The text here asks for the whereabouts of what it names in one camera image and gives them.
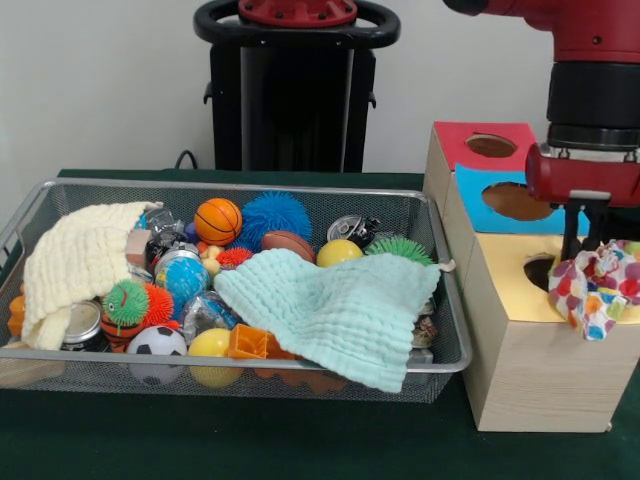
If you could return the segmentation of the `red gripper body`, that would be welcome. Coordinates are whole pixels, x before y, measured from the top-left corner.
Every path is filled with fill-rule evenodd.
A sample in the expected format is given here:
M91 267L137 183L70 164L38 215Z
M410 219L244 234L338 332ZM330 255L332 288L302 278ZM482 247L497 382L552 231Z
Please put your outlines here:
M543 155L538 144L527 153L525 177L540 201L607 200L610 206L639 205L639 163L594 161Z

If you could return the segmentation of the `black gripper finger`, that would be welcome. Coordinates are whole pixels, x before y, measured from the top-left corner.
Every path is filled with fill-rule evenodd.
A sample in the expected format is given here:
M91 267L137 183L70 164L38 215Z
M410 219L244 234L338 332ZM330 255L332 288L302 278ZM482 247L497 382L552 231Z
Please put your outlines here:
M581 250L581 242L578 239L579 215L582 206L579 203L567 203L564 206L564 234L561 249L561 260L574 259Z
M585 206L585 215L589 220L585 248L597 249L601 245L607 224L608 205L606 203L589 203Z

